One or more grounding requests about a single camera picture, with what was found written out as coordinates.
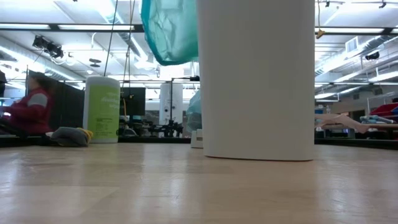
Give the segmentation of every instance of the blue fabric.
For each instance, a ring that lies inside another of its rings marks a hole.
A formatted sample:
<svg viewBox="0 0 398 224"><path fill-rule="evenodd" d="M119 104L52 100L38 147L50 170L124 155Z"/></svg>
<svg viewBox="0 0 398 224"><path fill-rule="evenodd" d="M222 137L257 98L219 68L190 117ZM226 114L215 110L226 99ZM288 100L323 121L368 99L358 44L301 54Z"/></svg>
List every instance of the blue fabric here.
<svg viewBox="0 0 398 224"><path fill-rule="evenodd" d="M146 41L161 65L197 60L197 10L194 0L143 0Z"/></svg>
<svg viewBox="0 0 398 224"><path fill-rule="evenodd" d="M201 103L200 103L200 90L189 101L187 109L187 131L191 133L197 129L201 129Z"/></svg>

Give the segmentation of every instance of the teal bag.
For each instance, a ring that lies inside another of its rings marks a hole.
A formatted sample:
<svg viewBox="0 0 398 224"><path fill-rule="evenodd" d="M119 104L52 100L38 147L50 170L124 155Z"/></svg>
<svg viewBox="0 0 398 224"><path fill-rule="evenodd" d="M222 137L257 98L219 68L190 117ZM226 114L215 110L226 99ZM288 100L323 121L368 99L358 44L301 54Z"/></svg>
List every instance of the teal bag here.
<svg viewBox="0 0 398 224"><path fill-rule="evenodd" d="M197 60L196 0L142 0L146 41L161 65Z"/></svg>

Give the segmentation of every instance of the wooden floor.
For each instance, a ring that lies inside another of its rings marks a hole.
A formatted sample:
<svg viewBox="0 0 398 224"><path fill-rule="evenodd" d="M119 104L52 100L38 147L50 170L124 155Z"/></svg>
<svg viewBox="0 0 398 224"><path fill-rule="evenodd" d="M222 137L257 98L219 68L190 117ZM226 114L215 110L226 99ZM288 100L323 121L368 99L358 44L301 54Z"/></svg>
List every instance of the wooden floor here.
<svg viewBox="0 0 398 224"><path fill-rule="evenodd" d="M398 151L213 159L176 144L0 149L0 223L398 223Z"/></svg>

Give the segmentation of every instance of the dark hair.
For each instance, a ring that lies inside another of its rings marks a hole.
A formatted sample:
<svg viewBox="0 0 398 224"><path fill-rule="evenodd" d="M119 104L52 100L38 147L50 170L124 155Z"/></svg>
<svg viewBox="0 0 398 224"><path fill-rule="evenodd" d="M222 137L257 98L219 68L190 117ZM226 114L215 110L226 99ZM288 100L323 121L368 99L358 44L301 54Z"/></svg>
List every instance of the dark hair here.
<svg viewBox="0 0 398 224"><path fill-rule="evenodd" d="M57 84L56 80L46 77L43 73L32 71L29 71L29 78L33 78L35 81L37 81L40 87L48 94L53 94L55 85Z"/></svg>

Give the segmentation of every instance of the yellow cloth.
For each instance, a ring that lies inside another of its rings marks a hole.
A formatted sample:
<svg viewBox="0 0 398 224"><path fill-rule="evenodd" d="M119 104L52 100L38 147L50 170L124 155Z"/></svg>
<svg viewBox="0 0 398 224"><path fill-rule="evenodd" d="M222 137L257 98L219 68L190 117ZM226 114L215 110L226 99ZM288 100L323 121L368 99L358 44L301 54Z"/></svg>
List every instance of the yellow cloth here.
<svg viewBox="0 0 398 224"><path fill-rule="evenodd" d="M83 128L77 128L77 129L82 130L86 134L86 136L87 136L87 144L90 143L91 138L94 136L94 133L92 131L85 130Z"/></svg>

